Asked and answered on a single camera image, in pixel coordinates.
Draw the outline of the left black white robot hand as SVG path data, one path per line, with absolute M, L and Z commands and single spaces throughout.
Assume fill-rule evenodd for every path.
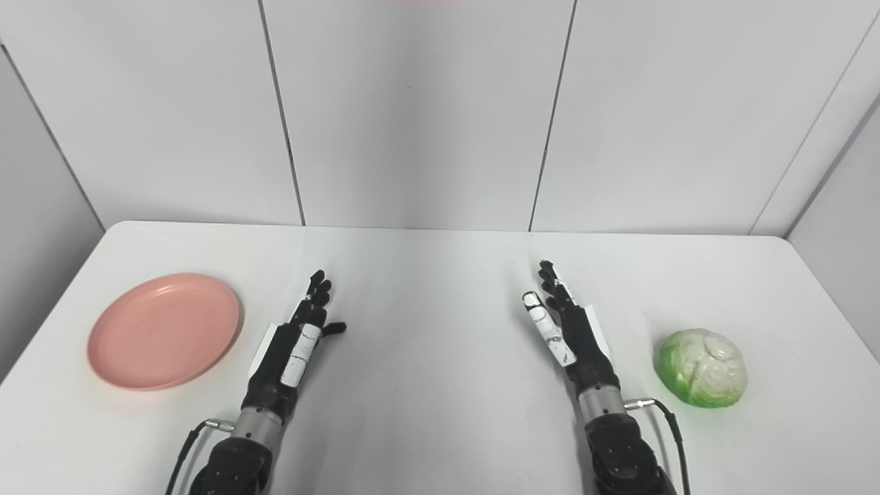
M 311 275 L 305 297 L 289 322 L 274 328 L 260 363 L 248 380 L 242 410 L 253 408 L 258 413 L 272 413 L 283 424 L 292 417 L 298 387 L 318 342 L 348 329 L 346 323 L 327 322 L 331 288 L 332 282 L 323 269 Z

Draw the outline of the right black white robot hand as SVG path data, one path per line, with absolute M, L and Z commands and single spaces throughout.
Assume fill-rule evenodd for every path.
M 575 386 L 576 394 L 601 386 L 620 388 L 613 364 L 598 344 L 586 308 L 575 301 L 550 260 L 538 264 L 542 298 L 536 291 L 522 295 L 525 310 L 557 363 Z

